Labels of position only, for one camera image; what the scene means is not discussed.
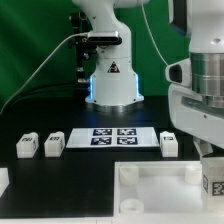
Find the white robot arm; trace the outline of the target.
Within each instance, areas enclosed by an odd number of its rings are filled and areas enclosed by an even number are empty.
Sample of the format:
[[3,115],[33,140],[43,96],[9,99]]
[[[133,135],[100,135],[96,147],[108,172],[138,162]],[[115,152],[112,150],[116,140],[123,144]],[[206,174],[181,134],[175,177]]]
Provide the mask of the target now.
[[[72,0],[90,20],[86,42],[98,53],[86,102],[122,111],[143,100],[132,69],[131,32],[116,8],[150,0]],[[169,24],[190,38],[189,57],[166,67],[169,114],[175,128],[194,137],[200,153],[224,149],[224,0],[168,0]]]

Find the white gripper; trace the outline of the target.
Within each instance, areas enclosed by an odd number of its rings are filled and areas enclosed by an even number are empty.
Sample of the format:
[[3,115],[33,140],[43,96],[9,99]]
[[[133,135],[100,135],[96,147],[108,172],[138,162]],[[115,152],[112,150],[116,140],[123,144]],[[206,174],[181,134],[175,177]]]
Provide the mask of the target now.
[[200,157],[213,152],[211,144],[224,149],[223,108],[210,107],[202,102],[199,94],[175,84],[169,87],[168,101],[174,127],[194,136],[193,143]]

